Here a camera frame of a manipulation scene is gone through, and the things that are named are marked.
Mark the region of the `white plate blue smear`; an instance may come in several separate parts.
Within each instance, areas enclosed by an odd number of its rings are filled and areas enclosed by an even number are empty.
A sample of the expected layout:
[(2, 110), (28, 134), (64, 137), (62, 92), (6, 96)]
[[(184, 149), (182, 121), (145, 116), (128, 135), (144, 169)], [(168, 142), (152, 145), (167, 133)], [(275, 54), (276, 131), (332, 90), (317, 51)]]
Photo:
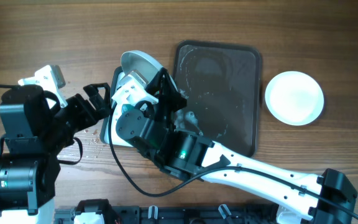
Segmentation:
[(318, 82), (297, 71), (273, 77), (266, 86), (264, 101), (272, 116), (291, 126), (312, 123), (324, 109), (324, 94)]

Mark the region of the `green yellow sponge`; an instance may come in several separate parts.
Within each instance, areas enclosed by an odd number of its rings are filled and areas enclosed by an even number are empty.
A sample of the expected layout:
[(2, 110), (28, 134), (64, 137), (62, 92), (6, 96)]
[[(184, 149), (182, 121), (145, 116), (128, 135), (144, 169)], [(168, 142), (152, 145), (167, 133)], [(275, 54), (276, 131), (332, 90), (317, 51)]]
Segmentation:
[(121, 107), (121, 113), (124, 114), (127, 111), (133, 110), (134, 106), (132, 106), (131, 104), (123, 104)]

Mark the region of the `white plate blue streak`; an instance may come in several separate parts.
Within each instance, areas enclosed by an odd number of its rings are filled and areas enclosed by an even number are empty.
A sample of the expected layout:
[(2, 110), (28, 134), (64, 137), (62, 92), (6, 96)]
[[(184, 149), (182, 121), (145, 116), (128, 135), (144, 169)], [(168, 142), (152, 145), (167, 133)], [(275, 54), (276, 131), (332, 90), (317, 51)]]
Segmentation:
[(145, 82), (146, 91), (150, 93), (152, 87), (156, 86), (156, 84), (151, 85), (152, 80), (163, 69), (163, 65), (145, 52), (131, 50), (121, 55), (121, 68), (122, 71), (119, 73), (116, 88), (123, 86), (124, 77), (135, 71)]

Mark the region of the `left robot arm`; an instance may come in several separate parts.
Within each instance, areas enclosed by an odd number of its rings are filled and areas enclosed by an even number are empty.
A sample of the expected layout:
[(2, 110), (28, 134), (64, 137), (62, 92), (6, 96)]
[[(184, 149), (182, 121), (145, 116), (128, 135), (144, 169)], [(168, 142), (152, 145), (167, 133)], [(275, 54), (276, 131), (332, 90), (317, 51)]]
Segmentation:
[(84, 87), (88, 99), (76, 94), (61, 107), (56, 94), (38, 85), (8, 85), (1, 97), (0, 223), (51, 223), (55, 181), (66, 147), (82, 142), (75, 136), (108, 117), (110, 87)]

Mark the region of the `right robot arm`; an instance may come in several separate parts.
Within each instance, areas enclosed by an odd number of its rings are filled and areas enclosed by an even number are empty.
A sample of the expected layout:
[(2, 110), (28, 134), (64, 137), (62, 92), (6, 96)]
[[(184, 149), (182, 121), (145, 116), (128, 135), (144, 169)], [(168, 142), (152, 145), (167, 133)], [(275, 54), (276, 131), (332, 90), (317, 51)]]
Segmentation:
[(200, 179), (265, 198), (278, 205), (278, 223), (350, 223), (356, 217), (357, 191), (337, 170), (316, 175), (281, 169), (177, 128), (173, 114), (186, 99), (164, 68), (151, 80), (133, 71), (121, 73), (112, 101), (109, 135), (183, 185)]

